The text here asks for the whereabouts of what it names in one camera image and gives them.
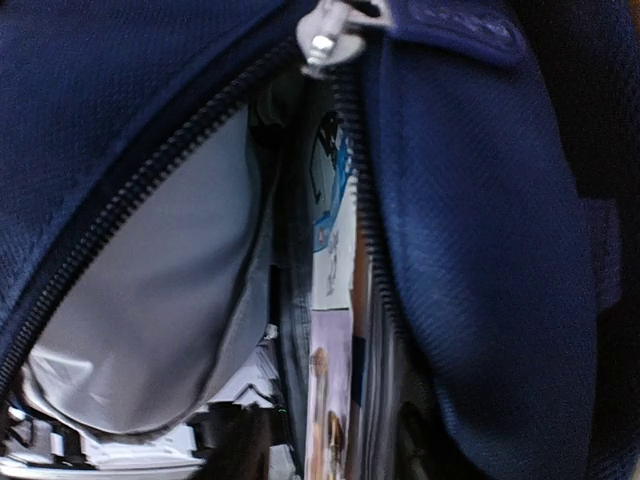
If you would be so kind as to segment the dog cover book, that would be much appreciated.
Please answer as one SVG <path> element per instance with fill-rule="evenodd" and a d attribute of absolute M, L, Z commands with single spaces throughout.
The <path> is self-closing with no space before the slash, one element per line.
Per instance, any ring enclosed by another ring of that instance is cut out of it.
<path fill-rule="evenodd" d="M 311 341 L 305 471 L 354 479 L 361 456 L 366 269 L 358 264 L 352 141 L 339 115 L 320 116 L 311 144 Z"/>

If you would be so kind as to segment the navy blue backpack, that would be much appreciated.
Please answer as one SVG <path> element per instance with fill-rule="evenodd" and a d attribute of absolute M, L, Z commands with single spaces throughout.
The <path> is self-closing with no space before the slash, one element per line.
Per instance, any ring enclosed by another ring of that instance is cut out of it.
<path fill-rule="evenodd" d="M 276 326 L 308 479 L 311 144 L 352 141 L 354 479 L 639 475 L 635 1 L 5 1 L 1 457 L 18 400 L 140 444 Z M 268 479 L 249 406 L 184 479 Z"/>

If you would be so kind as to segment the white grey book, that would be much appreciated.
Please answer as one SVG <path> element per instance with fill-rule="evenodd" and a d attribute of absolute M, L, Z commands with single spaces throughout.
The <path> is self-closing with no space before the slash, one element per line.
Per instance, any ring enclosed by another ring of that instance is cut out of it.
<path fill-rule="evenodd" d="M 227 427 L 249 406 L 265 410 L 270 419 L 266 478 L 297 478 L 275 365 L 277 337 L 276 326 L 268 325 L 263 340 L 218 394 L 186 422 L 140 444 L 93 439 L 12 400 L 2 478 L 184 479 L 206 461 Z"/>

